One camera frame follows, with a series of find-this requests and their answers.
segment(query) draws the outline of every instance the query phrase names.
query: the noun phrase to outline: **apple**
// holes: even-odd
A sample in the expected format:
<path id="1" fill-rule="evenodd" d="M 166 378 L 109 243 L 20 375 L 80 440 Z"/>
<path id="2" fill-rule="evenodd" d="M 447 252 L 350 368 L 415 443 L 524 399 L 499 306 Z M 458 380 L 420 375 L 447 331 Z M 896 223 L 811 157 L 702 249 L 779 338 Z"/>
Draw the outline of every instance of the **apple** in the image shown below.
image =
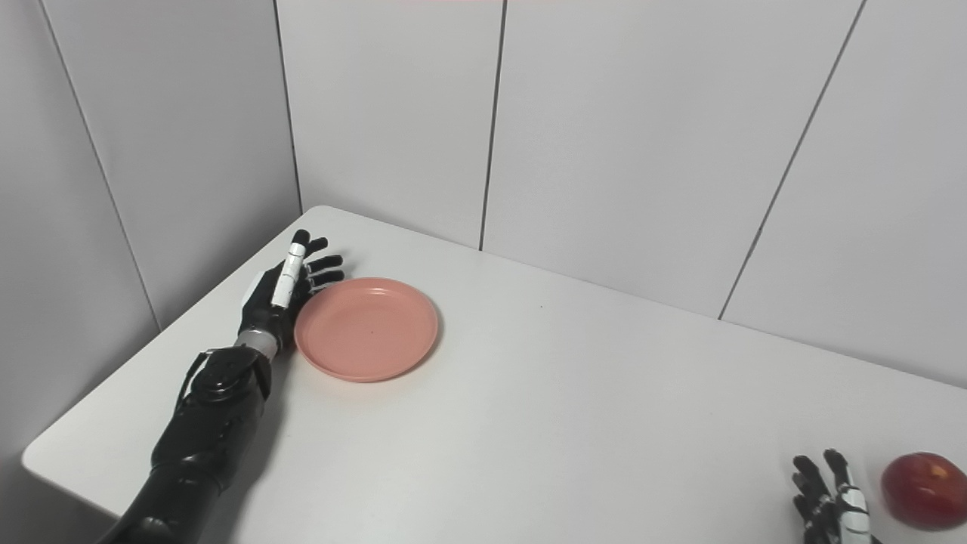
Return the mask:
<path id="1" fill-rule="evenodd" d="M 897 457 L 882 478 L 883 499 L 899 521 L 917 529 L 952 529 L 967 521 L 967 475 L 935 453 Z"/>

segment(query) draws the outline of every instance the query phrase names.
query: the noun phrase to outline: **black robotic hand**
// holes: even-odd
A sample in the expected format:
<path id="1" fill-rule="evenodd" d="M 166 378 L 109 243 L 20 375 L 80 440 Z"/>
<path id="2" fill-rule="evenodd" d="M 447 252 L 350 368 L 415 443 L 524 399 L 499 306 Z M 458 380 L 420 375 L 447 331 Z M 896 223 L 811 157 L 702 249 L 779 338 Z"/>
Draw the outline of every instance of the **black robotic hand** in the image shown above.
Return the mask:
<path id="1" fill-rule="evenodd" d="M 812 460 L 805 455 L 793 459 L 798 472 L 792 475 L 792 481 L 801 493 L 793 498 L 793 503 L 806 524 L 803 542 L 881 544 L 870 532 L 866 497 L 856 487 L 846 459 L 834 449 L 826 450 L 823 458 L 835 478 L 832 491 Z"/>
<path id="2" fill-rule="evenodd" d="M 316 238 L 306 244 L 306 255 L 322 251 L 329 246 L 326 238 Z M 342 256 L 328 255 L 306 262 L 299 270 L 299 278 L 292 289 L 288 307 L 273 305 L 273 293 L 285 261 L 262 273 L 254 289 L 242 307 L 242 324 L 239 333 L 246 330 L 262 330 L 271 333 L 278 341 L 278 352 L 292 346 L 292 329 L 296 317 L 313 294 L 333 282 L 342 281 L 345 274 L 333 270 L 342 265 Z"/>

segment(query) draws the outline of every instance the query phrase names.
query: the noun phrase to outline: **white table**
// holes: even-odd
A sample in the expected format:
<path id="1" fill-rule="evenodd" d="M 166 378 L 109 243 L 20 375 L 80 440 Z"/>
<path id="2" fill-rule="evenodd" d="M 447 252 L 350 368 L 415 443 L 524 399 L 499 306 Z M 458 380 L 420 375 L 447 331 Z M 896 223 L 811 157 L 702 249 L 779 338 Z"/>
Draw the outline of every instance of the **white table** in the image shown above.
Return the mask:
<path id="1" fill-rule="evenodd" d="M 885 544 L 967 540 L 893 521 L 878 481 L 916 450 L 967 468 L 967 391 L 325 207 L 34 440 L 23 464 L 120 514 L 188 365 L 235 340 L 249 281 L 299 227 L 328 236 L 351 276 L 425 292 L 442 337 L 423 366 L 383 383 L 280 362 L 206 542 L 796 543 L 791 459 L 831 446 Z"/>

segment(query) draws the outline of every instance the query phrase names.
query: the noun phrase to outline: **pink plate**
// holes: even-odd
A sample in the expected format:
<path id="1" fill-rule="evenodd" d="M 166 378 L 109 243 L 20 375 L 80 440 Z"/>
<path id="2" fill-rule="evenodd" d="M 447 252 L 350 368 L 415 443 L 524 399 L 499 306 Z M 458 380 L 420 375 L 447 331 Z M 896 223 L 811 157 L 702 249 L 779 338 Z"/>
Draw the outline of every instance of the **pink plate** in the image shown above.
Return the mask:
<path id="1" fill-rule="evenodd" d="M 433 304 L 395 280 L 359 278 L 309 299 L 296 319 L 296 346 L 316 368 L 350 381 L 397 377 L 436 341 Z"/>

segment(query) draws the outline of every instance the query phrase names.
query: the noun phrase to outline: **wall panel seam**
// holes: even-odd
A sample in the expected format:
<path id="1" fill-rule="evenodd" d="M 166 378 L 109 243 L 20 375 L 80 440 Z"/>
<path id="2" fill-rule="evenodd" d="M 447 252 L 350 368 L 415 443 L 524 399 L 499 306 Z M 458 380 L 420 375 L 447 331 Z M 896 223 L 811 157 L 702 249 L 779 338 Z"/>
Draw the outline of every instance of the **wall panel seam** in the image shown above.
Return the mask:
<path id="1" fill-rule="evenodd" d="M 504 0 L 500 13 L 500 38 L 497 44 L 497 73 L 493 83 L 493 110 L 490 113 L 490 142 L 486 154 L 486 178 L 483 182 L 483 209 L 481 210 L 481 239 L 479 251 L 484 250 L 484 235 L 486 234 L 486 207 L 490 198 L 490 173 L 493 167 L 493 140 L 497 130 L 497 102 L 500 99 L 500 71 L 504 64 L 504 34 L 507 30 L 507 2 Z"/>
<path id="2" fill-rule="evenodd" d="M 84 108 L 80 105 L 80 99 L 77 96 L 77 89 L 74 87 L 73 79 L 71 79 L 71 72 L 68 70 L 67 61 L 64 59 L 64 53 L 61 51 L 60 42 L 57 40 L 57 35 L 54 33 L 53 24 L 50 21 L 50 14 L 47 12 L 47 6 L 44 0 L 37 0 L 37 3 L 41 7 L 41 12 L 44 15 L 44 23 L 47 26 L 47 33 L 50 35 L 50 39 L 54 44 L 54 51 L 57 53 L 57 58 L 60 61 L 61 69 L 64 71 L 64 76 L 67 78 L 68 87 L 71 89 L 71 96 L 73 97 L 74 106 L 77 108 L 77 112 L 80 114 L 80 120 L 84 127 L 84 134 L 87 135 L 87 141 L 91 146 L 91 152 L 94 153 L 94 160 L 98 165 L 98 171 L 101 173 L 101 179 L 104 182 L 104 187 L 107 189 L 107 198 L 110 200 L 111 208 L 114 210 L 114 217 L 117 218 L 118 227 L 121 229 L 121 235 L 124 237 L 125 246 L 128 250 L 128 255 L 131 257 L 131 262 L 134 265 L 134 271 L 137 274 L 138 283 L 141 285 L 141 292 L 144 294 L 144 300 L 148 305 L 148 310 L 151 312 L 151 318 L 155 322 L 155 326 L 158 328 L 158 332 L 161 332 L 161 322 L 158 320 L 158 313 L 155 311 L 155 307 L 151 302 L 151 296 L 148 295 L 148 287 L 144 283 L 144 276 L 141 274 L 141 268 L 137 264 L 137 258 L 134 257 L 134 249 L 131 246 L 131 239 L 128 237 L 128 231 L 125 229 L 124 221 L 121 219 L 121 211 L 118 209 L 117 201 L 114 198 L 114 193 L 111 191 L 111 185 L 107 181 L 107 172 L 104 170 L 104 164 L 101 160 L 101 154 L 98 152 L 98 146 L 94 142 L 94 136 L 91 134 L 91 127 L 87 121 L 87 115 L 84 113 Z"/>
<path id="3" fill-rule="evenodd" d="M 759 223 L 759 228 L 755 231 L 755 235 L 752 237 L 752 243 L 748 246 L 748 251 L 746 252 L 745 259 L 742 261 L 742 266 L 739 268 L 739 273 L 736 275 L 735 280 L 732 282 L 732 287 L 729 289 L 728 295 L 725 297 L 725 303 L 722 305 L 722 309 L 718 313 L 719 320 L 724 318 L 725 311 L 728 309 L 729 303 L 732 302 L 732 295 L 735 294 L 735 289 L 742 280 L 743 274 L 746 272 L 746 267 L 748 266 L 749 260 L 752 258 L 752 254 L 755 253 L 755 248 L 759 243 L 759 239 L 762 237 L 762 231 L 765 229 L 766 223 L 769 221 L 769 217 L 773 213 L 773 208 L 776 206 L 779 192 L 781 192 L 782 188 L 785 186 L 786 179 L 789 177 L 789 171 L 792 169 L 793 163 L 796 162 L 796 157 L 799 155 L 799 150 L 803 147 L 803 142 L 806 140 L 806 133 L 809 132 L 809 127 L 812 126 L 812 121 L 816 117 L 816 112 L 819 110 L 819 106 L 822 104 L 823 98 L 826 96 L 826 91 L 830 87 L 830 82 L 833 81 L 836 69 L 839 67 L 839 61 L 842 60 L 843 53 L 846 51 L 846 47 L 849 45 L 850 39 L 853 37 L 853 31 L 856 30 L 856 25 L 860 21 L 860 16 L 863 15 L 863 9 L 865 7 L 866 0 L 862 0 L 860 7 L 856 11 L 856 15 L 853 17 L 849 30 L 846 32 L 846 38 L 843 39 L 843 43 L 839 47 L 839 52 L 836 54 L 836 59 L 833 61 L 833 66 L 830 68 L 830 72 L 826 76 L 826 81 L 823 83 L 823 88 L 819 91 L 819 96 L 816 97 L 816 102 L 812 107 L 812 111 L 809 113 L 809 117 L 806 119 L 806 125 L 803 127 L 803 131 L 800 133 L 799 139 L 796 141 L 796 146 L 793 148 L 792 155 L 789 157 L 789 161 L 786 163 L 785 170 L 782 172 L 782 176 L 779 178 L 779 183 L 776 186 L 776 190 L 773 192 L 773 197 L 769 201 L 769 205 L 766 207 L 766 213 L 763 215 L 762 221 Z"/>
<path id="4" fill-rule="evenodd" d="M 278 20 L 278 0 L 272 2 L 276 17 L 276 37 L 278 38 L 278 63 L 282 68 L 282 93 L 285 95 L 285 118 L 289 124 L 289 146 L 292 149 L 292 172 L 296 178 L 296 198 L 299 200 L 299 215 L 306 213 L 302 201 L 302 182 L 299 181 L 299 159 L 296 158 L 296 137 L 292 128 L 292 106 L 289 103 L 289 80 L 285 71 L 285 52 L 282 50 L 282 25 Z"/>

